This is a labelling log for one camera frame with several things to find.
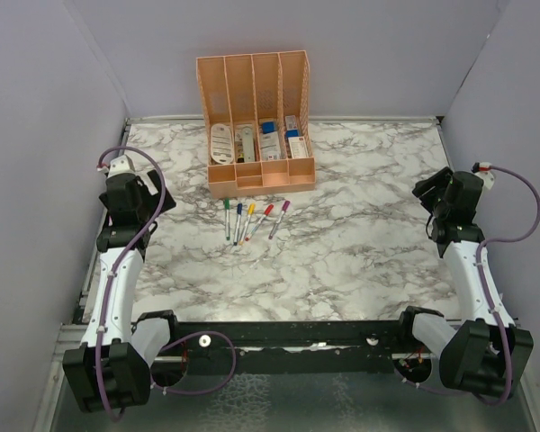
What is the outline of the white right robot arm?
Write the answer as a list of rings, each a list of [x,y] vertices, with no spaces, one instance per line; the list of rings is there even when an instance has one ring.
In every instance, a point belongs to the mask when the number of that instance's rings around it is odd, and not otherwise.
[[[447,389],[490,406],[512,396],[534,347],[531,333],[503,305],[488,259],[493,240],[474,221],[482,191],[492,188],[499,171],[477,162],[471,171],[445,167],[416,183],[412,193],[428,213],[427,237],[454,279],[462,324],[454,328],[437,310],[408,307],[395,330],[402,350],[424,346],[437,357]]]

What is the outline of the blue white pen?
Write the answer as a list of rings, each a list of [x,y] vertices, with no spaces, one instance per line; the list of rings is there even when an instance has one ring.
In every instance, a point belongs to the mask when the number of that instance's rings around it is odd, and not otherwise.
[[[237,246],[239,243],[241,219],[242,219],[241,213],[237,213],[234,236],[233,236],[233,246]]]

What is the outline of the white box blue lid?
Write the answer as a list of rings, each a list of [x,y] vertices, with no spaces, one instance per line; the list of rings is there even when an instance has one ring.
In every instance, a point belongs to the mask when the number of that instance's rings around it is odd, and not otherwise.
[[[260,156],[263,161],[275,161],[282,158],[282,150],[277,124],[274,120],[262,121],[259,125]]]

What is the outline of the peach plastic desk organizer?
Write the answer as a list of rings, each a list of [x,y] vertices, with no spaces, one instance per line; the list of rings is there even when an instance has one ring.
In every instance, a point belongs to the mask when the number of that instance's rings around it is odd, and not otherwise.
[[[197,84],[207,132],[207,181],[215,198],[285,194],[314,189],[315,158],[309,135],[310,63],[306,51],[202,57],[196,60]],[[295,115],[310,156],[291,158],[285,138],[284,117]],[[263,161],[259,125],[277,124],[282,158]],[[210,155],[211,126],[230,127],[234,162],[215,164]],[[254,133],[256,161],[246,163],[239,129]]]

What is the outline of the red white pen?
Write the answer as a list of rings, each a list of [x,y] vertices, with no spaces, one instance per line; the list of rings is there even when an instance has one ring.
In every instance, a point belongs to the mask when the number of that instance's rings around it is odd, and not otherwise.
[[[260,218],[256,221],[255,226],[252,228],[252,230],[245,236],[245,241],[249,241],[257,232],[257,230],[260,228],[260,226],[263,224],[267,217],[266,213],[263,213]]]

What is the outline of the grey metal flat tool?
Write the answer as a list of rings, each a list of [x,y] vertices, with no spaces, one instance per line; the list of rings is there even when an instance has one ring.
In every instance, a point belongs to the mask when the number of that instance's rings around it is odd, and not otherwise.
[[[242,143],[243,159],[246,163],[256,161],[254,133],[250,126],[239,129],[240,142]]]

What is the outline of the white oval packaged item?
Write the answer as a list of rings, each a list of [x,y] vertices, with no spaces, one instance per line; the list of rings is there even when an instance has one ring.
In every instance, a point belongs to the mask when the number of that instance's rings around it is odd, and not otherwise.
[[[211,160],[218,165],[228,165],[234,162],[234,147],[228,125],[215,123],[211,126],[210,155]]]

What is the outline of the black metal base frame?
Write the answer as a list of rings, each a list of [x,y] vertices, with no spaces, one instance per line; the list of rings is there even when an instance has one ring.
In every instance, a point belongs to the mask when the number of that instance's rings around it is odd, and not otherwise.
[[[428,359],[403,320],[166,320],[166,343],[152,369],[190,375],[390,374],[400,359]]]

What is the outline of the green white pen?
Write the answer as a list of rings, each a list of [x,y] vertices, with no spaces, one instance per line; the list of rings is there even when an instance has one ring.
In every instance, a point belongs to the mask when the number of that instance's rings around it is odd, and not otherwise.
[[[230,241],[230,207],[225,208],[225,237]]]

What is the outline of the magenta white pen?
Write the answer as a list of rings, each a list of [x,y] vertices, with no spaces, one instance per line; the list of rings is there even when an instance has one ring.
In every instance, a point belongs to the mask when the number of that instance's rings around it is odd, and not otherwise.
[[[281,210],[278,217],[277,217],[277,219],[276,219],[276,221],[274,222],[274,225],[273,225],[273,227],[272,227],[272,229],[270,231],[270,234],[268,236],[268,238],[270,240],[274,238],[276,232],[278,231],[278,229],[279,229],[279,227],[280,227],[280,225],[282,223],[282,220],[284,218],[284,214],[285,214],[285,211]]]

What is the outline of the red pen cap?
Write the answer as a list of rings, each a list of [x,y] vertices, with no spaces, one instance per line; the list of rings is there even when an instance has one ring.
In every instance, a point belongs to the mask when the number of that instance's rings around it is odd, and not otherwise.
[[[265,216],[268,216],[270,214],[270,212],[272,211],[272,209],[274,208],[274,205],[273,204],[269,204],[266,209],[265,209],[265,213],[264,215]]]

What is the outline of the yellow white pen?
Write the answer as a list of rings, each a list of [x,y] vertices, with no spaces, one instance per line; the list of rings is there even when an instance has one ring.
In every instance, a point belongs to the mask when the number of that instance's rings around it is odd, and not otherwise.
[[[245,218],[245,221],[244,221],[244,225],[242,227],[242,231],[240,232],[240,237],[239,237],[239,241],[238,241],[238,244],[241,246],[245,239],[246,239],[246,235],[248,234],[248,226],[250,224],[250,221],[251,221],[251,215],[248,214]]]

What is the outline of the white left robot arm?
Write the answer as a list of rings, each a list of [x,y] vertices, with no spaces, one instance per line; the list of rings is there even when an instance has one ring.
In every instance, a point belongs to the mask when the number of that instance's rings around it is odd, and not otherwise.
[[[143,314],[131,323],[134,291],[157,217],[175,208],[164,178],[148,172],[151,193],[131,170],[106,177],[99,197],[107,220],[96,239],[100,280],[93,315],[77,348],[63,355],[63,370],[77,406],[85,413],[124,411],[149,400],[151,366],[158,353],[180,346],[171,310]]]

